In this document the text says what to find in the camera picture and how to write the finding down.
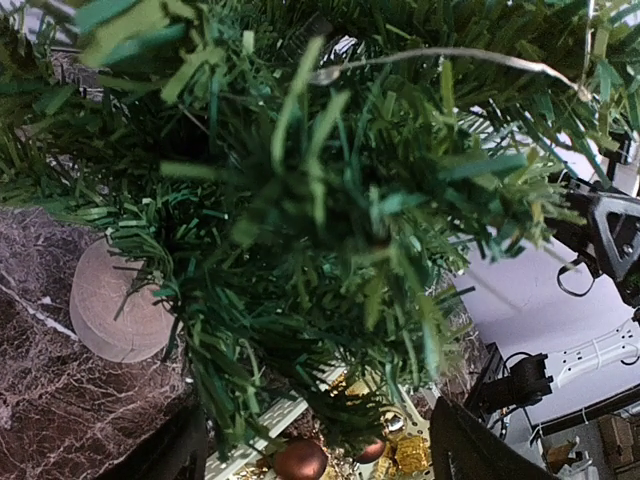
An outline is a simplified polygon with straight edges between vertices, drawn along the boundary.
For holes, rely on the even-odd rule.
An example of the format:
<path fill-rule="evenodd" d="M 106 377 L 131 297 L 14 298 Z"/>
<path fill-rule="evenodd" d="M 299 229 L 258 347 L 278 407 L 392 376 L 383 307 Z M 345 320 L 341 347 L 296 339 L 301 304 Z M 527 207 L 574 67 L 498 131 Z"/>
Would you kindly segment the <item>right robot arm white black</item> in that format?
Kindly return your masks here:
<path fill-rule="evenodd" d="M 572 266 L 585 265 L 592 278 L 610 277 L 627 306 L 639 307 L 639 200 L 613 186 L 579 178 L 566 181 L 570 207 L 583 225 L 554 220 L 554 237 L 577 255 Z M 534 406 L 570 382 L 609 365 L 639 362 L 639 316 L 607 333 L 556 352 L 516 353 L 516 362 L 502 358 L 490 344 L 490 359 L 481 370 L 465 408 L 477 419 L 505 410 Z"/>

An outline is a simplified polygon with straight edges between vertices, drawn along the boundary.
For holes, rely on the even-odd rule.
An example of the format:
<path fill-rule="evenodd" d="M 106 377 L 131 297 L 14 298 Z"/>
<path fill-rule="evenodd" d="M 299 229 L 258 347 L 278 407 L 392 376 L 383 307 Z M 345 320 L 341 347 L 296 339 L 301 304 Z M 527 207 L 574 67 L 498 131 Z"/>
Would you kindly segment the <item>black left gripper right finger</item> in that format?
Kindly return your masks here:
<path fill-rule="evenodd" d="M 506 445 L 461 405 L 444 397 L 436 401 L 429 435 L 436 480 L 548 480 L 553 477 Z"/>

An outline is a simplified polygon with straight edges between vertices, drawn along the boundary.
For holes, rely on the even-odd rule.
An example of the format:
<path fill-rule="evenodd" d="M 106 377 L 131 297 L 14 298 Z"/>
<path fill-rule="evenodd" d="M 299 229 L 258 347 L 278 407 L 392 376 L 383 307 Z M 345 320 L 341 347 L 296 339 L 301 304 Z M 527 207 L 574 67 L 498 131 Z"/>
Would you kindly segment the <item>small green christmas tree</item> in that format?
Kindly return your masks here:
<path fill-rule="evenodd" d="M 218 452 L 333 444 L 452 355 L 439 278 L 583 221 L 560 151 L 639 129 L 635 1 L 15 1 L 1 201 L 101 231 L 183 335 Z M 345 373 L 327 389 L 321 375 Z"/>

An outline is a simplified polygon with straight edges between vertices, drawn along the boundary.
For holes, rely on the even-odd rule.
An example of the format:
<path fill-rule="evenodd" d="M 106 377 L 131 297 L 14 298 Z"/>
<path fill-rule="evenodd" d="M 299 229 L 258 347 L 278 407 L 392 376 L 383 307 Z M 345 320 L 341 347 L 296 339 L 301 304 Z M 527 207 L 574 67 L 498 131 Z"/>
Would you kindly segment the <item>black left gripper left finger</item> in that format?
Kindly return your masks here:
<path fill-rule="evenodd" d="M 189 479 L 203 479 L 208 452 L 208 435 L 204 412 L 189 407 L 182 415 L 177 431 L 136 479 L 175 479 L 180 470 L 191 468 Z"/>

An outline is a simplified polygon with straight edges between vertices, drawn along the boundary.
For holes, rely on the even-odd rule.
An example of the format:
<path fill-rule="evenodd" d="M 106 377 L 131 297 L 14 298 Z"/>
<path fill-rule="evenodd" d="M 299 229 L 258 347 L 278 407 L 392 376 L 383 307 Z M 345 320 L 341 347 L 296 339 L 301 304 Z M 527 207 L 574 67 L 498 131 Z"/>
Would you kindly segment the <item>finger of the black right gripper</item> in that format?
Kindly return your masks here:
<path fill-rule="evenodd" d="M 639 199 L 601 182 L 565 179 L 564 200 L 583 221 L 548 219 L 555 240 L 576 254 L 594 279 L 608 276 L 626 305 L 639 303 Z"/>

